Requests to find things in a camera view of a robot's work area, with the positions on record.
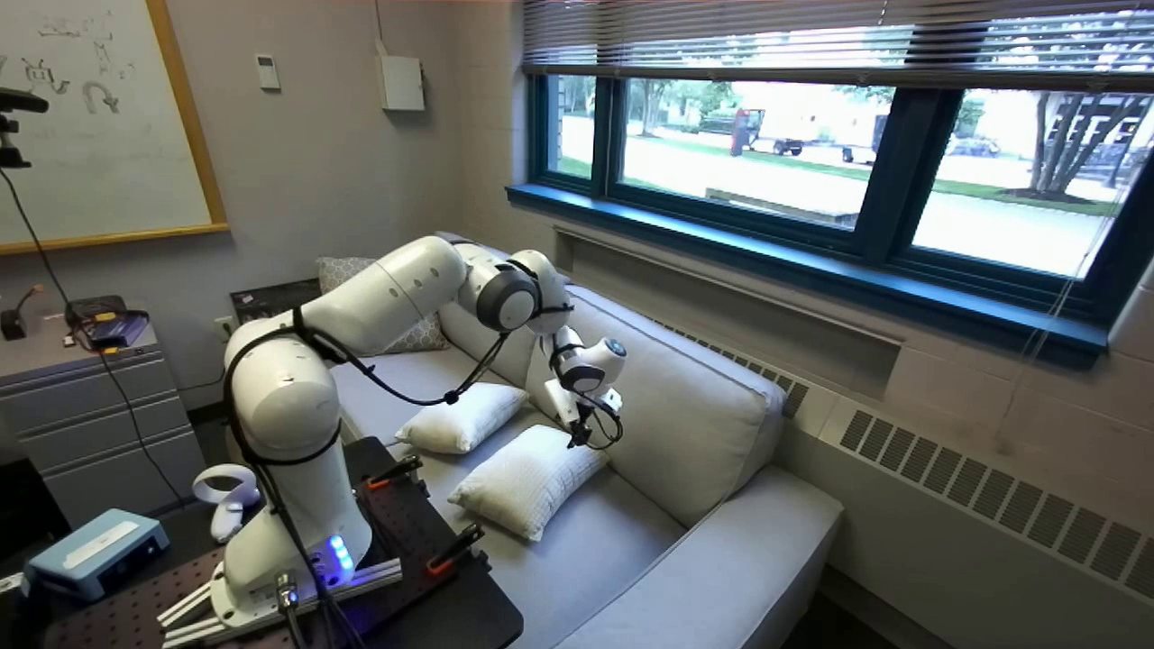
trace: gray couch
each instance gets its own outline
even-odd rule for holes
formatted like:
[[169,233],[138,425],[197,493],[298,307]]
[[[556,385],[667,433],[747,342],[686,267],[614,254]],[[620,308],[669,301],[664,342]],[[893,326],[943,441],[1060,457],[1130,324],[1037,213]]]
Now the gray couch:
[[[625,441],[547,521],[542,543],[485,529],[478,546],[521,611],[514,644],[724,649],[782,644],[807,610],[840,520],[840,502],[770,465],[782,389],[759,374],[589,290],[571,289],[585,340],[632,348],[616,389]],[[371,358],[408,391],[443,391],[495,330],[443,307],[443,348]],[[413,406],[335,366],[348,435],[395,443]],[[495,360],[495,380],[521,385],[532,406],[465,457],[420,457],[420,478],[449,525],[447,493],[473,465],[543,419],[543,348],[520,330]]]

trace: pillow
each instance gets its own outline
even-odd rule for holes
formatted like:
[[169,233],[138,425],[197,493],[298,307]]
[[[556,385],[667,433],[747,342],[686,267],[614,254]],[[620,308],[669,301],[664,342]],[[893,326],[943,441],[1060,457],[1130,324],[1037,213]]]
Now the pillow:
[[[317,283],[322,290],[331,290],[371,263],[375,263],[371,254],[322,254]],[[443,334],[432,314],[410,324],[401,340],[391,340],[389,348],[366,348],[366,352],[413,352],[413,348],[443,348]]]
[[401,441],[429,453],[468,453],[474,443],[497,433],[521,404],[527,391],[514,385],[474,380],[458,396],[458,404],[435,404],[410,415],[401,427]]
[[542,540],[547,520],[605,465],[605,453],[571,445],[571,433],[531,425],[474,465],[449,493],[468,516],[521,540]]

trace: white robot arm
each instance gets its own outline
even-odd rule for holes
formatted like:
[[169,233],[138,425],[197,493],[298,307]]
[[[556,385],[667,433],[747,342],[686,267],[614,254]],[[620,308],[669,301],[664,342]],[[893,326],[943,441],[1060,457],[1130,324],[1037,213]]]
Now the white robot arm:
[[234,435],[285,513],[260,507],[223,546],[208,596],[228,630],[241,630],[285,572],[294,584],[317,572],[329,581],[348,572],[371,546],[371,525],[348,493],[339,396],[322,352],[331,347],[382,348],[453,299],[500,334],[532,326],[556,342],[547,391],[574,443],[592,441],[585,427],[592,415],[605,409],[616,423],[620,404],[608,385],[625,347],[605,340],[579,347],[566,326],[562,278],[542,253],[500,260],[474,243],[417,236],[292,314],[241,324],[223,352]]

